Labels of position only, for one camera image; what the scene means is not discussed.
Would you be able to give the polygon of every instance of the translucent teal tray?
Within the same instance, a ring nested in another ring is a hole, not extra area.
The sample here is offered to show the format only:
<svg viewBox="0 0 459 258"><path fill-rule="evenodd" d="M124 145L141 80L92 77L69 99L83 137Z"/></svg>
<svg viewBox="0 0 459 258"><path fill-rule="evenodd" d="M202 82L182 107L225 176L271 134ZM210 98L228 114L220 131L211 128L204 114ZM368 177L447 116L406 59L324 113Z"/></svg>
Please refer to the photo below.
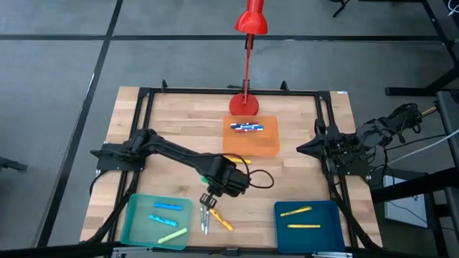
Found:
<svg viewBox="0 0 459 258"><path fill-rule="evenodd" d="M155 202L179 205L183 209L181 211L174 211L155 208L153 207ZM192 209L193 204L189 199L135 193L129 199L120 242L144 247L182 250L188 243ZM149 219L150 214L175 221L179 225L174 227L153 221ZM160 238L166 237L183 228L188 229L186 234L171 239L164 244L158 244Z"/></svg>

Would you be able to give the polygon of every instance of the red lamp shade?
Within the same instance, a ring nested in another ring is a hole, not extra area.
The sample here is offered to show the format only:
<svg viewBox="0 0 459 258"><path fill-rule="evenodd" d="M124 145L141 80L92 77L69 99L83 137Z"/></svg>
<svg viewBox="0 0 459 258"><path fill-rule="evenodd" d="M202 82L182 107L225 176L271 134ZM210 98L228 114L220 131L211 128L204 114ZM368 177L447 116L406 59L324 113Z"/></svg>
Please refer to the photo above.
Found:
<svg viewBox="0 0 459 258"><path fill-rule="evenodd" d="M268 23L263 16L265 0L247 0L247 11L236 21L236 30L246 34L267 34Z"/></svg>

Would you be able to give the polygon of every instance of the wooden tabletop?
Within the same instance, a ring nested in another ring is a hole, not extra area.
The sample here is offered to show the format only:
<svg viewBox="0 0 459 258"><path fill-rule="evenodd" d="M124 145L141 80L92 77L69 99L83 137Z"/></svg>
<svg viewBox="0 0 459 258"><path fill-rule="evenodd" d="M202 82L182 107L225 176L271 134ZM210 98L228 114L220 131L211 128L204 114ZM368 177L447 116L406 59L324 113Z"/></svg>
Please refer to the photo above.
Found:
<svg viewBox="0 0 459 258"><path fill-rule="evenodd" d="M128 139L136 107L138 87L120 87L106 140L122 143ZM223 117L229 114L231 95L162 94L154 95L150 128L176 144L203 153L221 153ZM348 95L331 92L336 124L343 133L355 132ZM328 186L315 158L298 153L296 147L314 137L317 118L315 100L304 96L257 96L258 115L275 115L278 119L280 152L274 158L245 157L252 160L250 170L265 169L274 179L270 189L250 187L237 198L222 196L216 210L235 230L227 231L211 217L209 235L201 232L199 197L206 192L197 172L188 166L160 155L147 158L141 172L137 192L158 196L188 198L193 202L189 246L200 247L277 247L273 209L276 201L328 200ZM146 100L143 101L139 127L143 124ZM119 171L109 171L94 185L81 240L90 238L113 209L120 178ZM358 176L347 176L349 198L354 216L364 231L382 245L367 184ZM253 175L253 184L269 184L263 173ZM123 228L124 211L120 215L115 239ZM349 234L341 215L341 228L347 246Z"/></svg>

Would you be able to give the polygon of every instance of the orange tray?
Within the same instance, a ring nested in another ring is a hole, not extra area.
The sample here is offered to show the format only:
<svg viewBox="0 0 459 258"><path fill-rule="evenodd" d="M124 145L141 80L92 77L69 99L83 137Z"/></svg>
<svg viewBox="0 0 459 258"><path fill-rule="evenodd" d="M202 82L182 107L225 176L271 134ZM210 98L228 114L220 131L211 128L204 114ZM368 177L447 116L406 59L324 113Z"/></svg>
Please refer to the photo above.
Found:
<svg viewBox="0 0 459 258"><path fill-rule="evenodd" d="M263 131L236 133L232 123L256 122L263 126ZM279 130L278 119L274 115L234 116L223 118L223 151L241 156L268 156L278 154Z"/></svg>

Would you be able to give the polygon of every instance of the white cord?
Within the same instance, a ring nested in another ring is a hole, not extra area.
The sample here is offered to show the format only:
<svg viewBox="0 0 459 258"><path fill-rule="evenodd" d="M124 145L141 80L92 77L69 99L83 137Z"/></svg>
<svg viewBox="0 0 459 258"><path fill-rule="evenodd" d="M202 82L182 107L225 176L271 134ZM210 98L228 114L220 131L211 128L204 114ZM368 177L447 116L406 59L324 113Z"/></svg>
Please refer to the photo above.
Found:
<svg viewBox="0 0 459 258"><path fill-rule="evenodd" d="M400 158L398 158L398 159L396 159L396 160L394 160L394 161L389 162L387 165L396 163L397 161L402 160L403 158L406 158L406 157L409 157L409 156L414 155L414 154L416 154L416 153L419 153L419 152L421 152L421 151L427 150L428 148L433 147L433 146L437 145L438 143L441 143L441 142L443 142L443 141L445 141L445 140L447 140L447 139L453 137L456 133L459 133L459 129L457 129L454 133L451 133L450 135L448 135L448 136L444 137L443 139L437 141L436 143L432 143L432 144L430 144L430 145L428 145L428 146L425 146L424 148L421 148L421 149L419 149L419 150L415 150L415 151L413 151L413 152L411 152L411 153L408 153L408 154L405 155L405 156L402 156L402 157L400 157Z"/></svg>
<svg viewBox="0 0 459 258"><path fill-rule="evenodd" d="M456 9L459 7L459 4L458 4L456 7L452 8L452 7L451 7L451 1L452 1L452 0L449 0L449 1L448 1L448 9L450 10L450 13L448 14L448 16L451 16L451 15L453 15L454 13L459 14L459 11L456 10Z"/></svg>

